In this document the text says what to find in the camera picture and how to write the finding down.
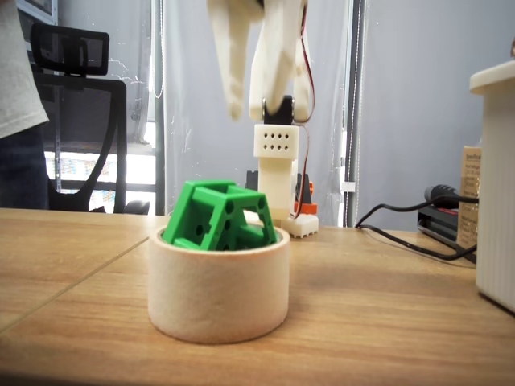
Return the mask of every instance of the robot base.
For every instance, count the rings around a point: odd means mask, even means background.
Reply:
[[[297,219],[281,220],[281,229],[292,237],[302,239],[319,231],[319,218],[313,215],[299,215]]]

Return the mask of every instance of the white box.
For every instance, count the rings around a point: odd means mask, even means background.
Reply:
[[[515,311],[515,60],[476,73],[484,96],[476,284]]]

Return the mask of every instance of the gray wall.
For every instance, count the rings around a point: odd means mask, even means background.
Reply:
[[[459,188],[463,147],[481,135],[469,78],[509,60],[514,15],[513,0],[368,1],[358,218],[378,203],[420,203],[430,185]],[[414,230],[416,214],[368,222]]]

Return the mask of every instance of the wooden table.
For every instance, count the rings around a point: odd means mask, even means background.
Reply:
[[[120,227],[131,221],[110,220]],[[34,229],[28,221],[26,227]],[[447,251],[423,235],[398,235]],[[200,346],[157,332],[146,313],[143,243],[102,261],[4,330],[0,377],[47,384],[515,384],[515,318],[477,293],[468,262],[434,261],[354,229],[325,228],[292,248],[290,312],[265,337]]]
[[[0,332],[165,223],[155,216],[0,209]]]

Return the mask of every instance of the person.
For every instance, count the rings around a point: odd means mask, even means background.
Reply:
[[[0,207],[48,208],[42,124],[15,0],[0,0]]]

